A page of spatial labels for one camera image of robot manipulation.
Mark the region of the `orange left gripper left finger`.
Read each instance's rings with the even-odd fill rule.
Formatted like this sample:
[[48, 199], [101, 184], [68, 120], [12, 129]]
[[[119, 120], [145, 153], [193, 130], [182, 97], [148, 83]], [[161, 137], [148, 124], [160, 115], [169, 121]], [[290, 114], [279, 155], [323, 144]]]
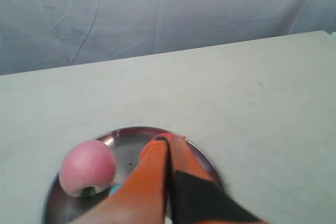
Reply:
[[122, 186], [76, 223], [164, 223], [168, 145], [150, 141]]

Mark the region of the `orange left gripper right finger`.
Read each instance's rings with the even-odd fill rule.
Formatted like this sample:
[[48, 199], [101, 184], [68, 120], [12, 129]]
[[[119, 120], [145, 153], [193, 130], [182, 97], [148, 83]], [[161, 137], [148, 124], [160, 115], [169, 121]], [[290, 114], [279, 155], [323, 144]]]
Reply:
[[217, 187], [184, 137], [164, 133], [155, 140], [168, 143], [173, 223], [266, 223]]

